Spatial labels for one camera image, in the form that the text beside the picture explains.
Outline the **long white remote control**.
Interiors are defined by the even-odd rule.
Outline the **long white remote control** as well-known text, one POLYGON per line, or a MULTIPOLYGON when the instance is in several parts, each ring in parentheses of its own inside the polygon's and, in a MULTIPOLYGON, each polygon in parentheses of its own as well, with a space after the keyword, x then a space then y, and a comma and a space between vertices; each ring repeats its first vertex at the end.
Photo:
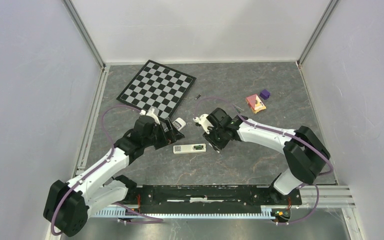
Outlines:
POLYGON ((205 153, 206 151, 207 151, 207 145, 205 143, 175 145, 173 147, 173 153, 175 155, 205 153), (195 145, 205 145, 205 149, 204 150, 193 150, 193 146, 195 146, 195 145))

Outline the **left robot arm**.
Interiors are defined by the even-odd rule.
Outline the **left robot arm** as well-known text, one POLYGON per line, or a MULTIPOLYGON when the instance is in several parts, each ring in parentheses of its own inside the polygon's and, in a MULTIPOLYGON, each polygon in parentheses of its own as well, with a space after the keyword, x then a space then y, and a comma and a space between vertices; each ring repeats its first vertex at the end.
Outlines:
POLYGON ((128 177, 120 175, 106 182, 141 157, 146 148, 158 150, 183 138, 185 135, 170 119, 141 115, 94 165, 66 182, 57 180, 50 186, 43 217, 51 223, 52 233, 72 237, 107 206, 119 201, 133 203, 137 190, 128 177))

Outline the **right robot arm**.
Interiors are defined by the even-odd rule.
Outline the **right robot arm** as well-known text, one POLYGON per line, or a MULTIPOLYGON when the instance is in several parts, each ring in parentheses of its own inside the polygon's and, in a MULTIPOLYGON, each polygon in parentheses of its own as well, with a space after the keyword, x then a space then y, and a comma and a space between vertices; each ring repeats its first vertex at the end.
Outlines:
POLYGON ((223 109, 216 108, 210 114, 195 117, 194 121, 204 130, 203 137, 217 152, 231 141, 253 143, 267 147, 284 155, 287 169, 271 184, 269 199, 282 204, 292 190, 311 185, 322 176, 333 171, 330 153, 321 140, 307 126, 299 129, 278 128, 265 125, 243 115, 230 117, 223 109))

